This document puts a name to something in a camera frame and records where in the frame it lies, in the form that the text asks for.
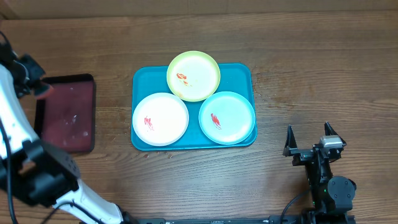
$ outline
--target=plate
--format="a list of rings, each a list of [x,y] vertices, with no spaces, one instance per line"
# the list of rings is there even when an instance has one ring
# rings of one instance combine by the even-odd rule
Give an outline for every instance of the plate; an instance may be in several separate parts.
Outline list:
[[[199,111],[201,130],[218,144],[230,145],[245,140],[255,123],[256,115],[250,102],[230,91],[212,95]]]
[[[180,139],[189,122],[184,102],[170,93],[154,93],[137,105],[132,127],[137,136],[152,146],[166,146]]]
[[[208,54],[184,52],[167,69],[167,84],[182,100],[197,102],[211,96],[220,84],[220,68]]]

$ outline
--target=wooden tabletop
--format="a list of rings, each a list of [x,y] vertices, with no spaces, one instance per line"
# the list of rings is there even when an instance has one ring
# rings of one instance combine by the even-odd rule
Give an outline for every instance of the wooden tabletop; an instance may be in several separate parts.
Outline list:
[[[357,183],[358,223],[398,218],[398,13],[301,12],[2,21],[16,52],[47,76],[90,73],[97,84],[95,149],[75,155],[83,180],[135,217],[278,215],[308,188],[303,167],[282,155],[288,124],[310,147],[329,121],[348,143],[334,175]],[[149,65],[188,50],[252,72],[258,137],[246,148],[140,152],[130,141],[131,83]],[[22,99],[30,122],[35,101]],[[309,207],[306,198],[288,213]],[[50,209],[15,201],[20,223]],[[10,223],[4,193],[0,222]],[[51,223],[78,223],[63,212]]]

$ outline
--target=blue tray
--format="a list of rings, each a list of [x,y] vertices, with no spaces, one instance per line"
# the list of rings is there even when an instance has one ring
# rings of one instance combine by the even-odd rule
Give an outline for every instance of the blue tray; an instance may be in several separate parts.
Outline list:
[[[218,65],[221,70],[221,82],[216,91],[233,91],[249,100],[254,110],[254,96],[251,83],[250,70],[241,63],[221,63]],[[166,73],[168,66],[140,68],[132,79],[132,110],[131,116],[138,103],[153,93],[172,93],[167,86]],[[220,145],[210,139],[200,129],[199,109],[203,101],[186,102],[189,112],[189,124],[184,135],[175,143],[168,146],[151,146],[141,141],[131,128],[131,142],[141,151],[169,151],[169,150],[192,150],[192,149],[215,149],[224,147],[243,147],[251,145],[257,138],[257,124],[252,133],[244,141],[230,145]]]

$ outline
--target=brown wall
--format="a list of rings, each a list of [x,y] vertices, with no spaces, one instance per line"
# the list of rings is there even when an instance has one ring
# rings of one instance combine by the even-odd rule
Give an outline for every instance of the brown wall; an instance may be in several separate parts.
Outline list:
[[[397,0],[0,0],[9,19],[398,9]]]

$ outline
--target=yellow plate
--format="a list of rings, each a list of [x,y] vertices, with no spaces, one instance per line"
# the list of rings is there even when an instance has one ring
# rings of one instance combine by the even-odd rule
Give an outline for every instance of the yellow plate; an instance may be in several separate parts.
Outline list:
[[[167,69],[167,84],[172,93],[190,102],[205,100],[211,96],[217,90],[220,79],[217,62],[199,51],[178,55]]]

